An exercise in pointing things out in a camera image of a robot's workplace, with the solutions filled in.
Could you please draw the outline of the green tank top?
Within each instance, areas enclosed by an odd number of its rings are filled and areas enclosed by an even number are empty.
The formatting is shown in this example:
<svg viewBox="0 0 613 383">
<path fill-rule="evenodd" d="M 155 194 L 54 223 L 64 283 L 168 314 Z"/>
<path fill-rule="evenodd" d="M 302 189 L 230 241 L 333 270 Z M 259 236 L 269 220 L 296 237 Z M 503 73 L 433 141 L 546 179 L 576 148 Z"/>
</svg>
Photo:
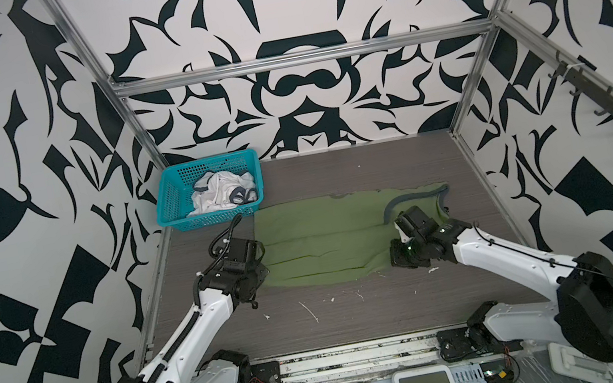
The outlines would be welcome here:
<svg viewBox="0 0 613 383">
<path fill-rule="evenodd" d="M 263 244 L 264 285 L 298 288 L 364 279 L 391 267 L 390 244 L 402 211 L 420 207 L 442 222 L 448 218 L 446 182 L 408 189 L 368 190 L 316 197 L 260 209 L 255 240 Z"/>
</svg>

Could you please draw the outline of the white grey tank top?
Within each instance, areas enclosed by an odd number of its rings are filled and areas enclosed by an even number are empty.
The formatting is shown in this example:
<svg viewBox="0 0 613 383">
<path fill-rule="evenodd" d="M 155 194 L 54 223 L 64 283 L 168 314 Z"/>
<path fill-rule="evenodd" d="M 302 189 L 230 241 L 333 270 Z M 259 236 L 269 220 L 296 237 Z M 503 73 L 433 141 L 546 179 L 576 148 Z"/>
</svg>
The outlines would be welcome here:
<svg viewBox="0 0 613 383">
<path fill-rule="evenodd" d="M 192 189 L 193 210 L 190 217 L 249 205 L 257 202 L 261 196 L 255 177 L 249 172 L 208 171 Z"/>
</svg>

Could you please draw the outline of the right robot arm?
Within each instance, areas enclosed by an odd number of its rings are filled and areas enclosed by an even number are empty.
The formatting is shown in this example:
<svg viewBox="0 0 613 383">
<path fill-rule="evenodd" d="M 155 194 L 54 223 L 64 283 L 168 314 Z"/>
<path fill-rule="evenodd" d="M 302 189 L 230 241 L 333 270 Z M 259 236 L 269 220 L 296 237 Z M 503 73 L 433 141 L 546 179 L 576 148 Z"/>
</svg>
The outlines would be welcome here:
<svg viewBox="0 0 613 383">
<path fill-rule="evenodd" d="M 613 363 L 613 264 L 594 252 L 572 257 L 531 249 L 457 219 L 436 222 L 412 206 L 394 220 L 395 267 L 435 260 L 484 269 L 529 288 L 541 303 L 485 301 L 467 321 L 466 339 L 444 346 L 445 360 L 503 351 L 513 341 L 550 341 Z"/>
</svg>

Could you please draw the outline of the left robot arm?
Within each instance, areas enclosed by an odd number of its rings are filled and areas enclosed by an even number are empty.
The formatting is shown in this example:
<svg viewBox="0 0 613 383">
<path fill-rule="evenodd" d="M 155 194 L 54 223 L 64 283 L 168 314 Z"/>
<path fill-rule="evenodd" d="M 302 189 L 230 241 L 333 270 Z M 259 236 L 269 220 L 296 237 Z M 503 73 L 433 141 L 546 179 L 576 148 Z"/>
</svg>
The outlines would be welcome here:
<svg viewBox="0 0 613 383">
<path fill-rule="evenodd" d="M 240 304 L 256 306 L 268 269 L 262 242 L 227 239 L 213 262 L 198 274 L 193 305 L 179 327 L 138 375 L 117 383 L 248 383 L 250 364 L 244 354 L 219 351 L 204 370 L 204 355 L 218 331 Z"/>
</svg>

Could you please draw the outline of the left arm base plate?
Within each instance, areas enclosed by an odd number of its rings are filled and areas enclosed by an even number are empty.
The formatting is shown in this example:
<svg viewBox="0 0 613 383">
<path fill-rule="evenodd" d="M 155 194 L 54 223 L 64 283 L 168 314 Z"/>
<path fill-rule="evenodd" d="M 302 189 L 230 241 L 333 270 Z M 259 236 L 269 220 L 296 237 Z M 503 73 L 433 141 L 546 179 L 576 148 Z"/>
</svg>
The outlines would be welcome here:
<svg viewBox="0 0 613 383">
<path fill-rule="evenodd" d="M 246 383 L 282 383 L 280 365 L 276 360 L 251 364 Z"/>
</svg>

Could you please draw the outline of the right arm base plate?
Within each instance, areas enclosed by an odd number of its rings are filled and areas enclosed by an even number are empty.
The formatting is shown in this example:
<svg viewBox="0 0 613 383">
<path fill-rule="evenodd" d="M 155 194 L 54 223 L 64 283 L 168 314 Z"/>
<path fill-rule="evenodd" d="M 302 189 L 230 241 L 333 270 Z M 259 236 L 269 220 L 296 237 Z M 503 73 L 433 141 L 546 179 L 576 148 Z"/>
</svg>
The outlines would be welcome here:
<svg viewBox="0 0 613 383">
<path fill-rule="evenodd" d="M 436 338 L 441 359 L 447 363 L 523 350 L 521 341 L 501 341 L 483 325 L 439 331 Z"/>
</svg>

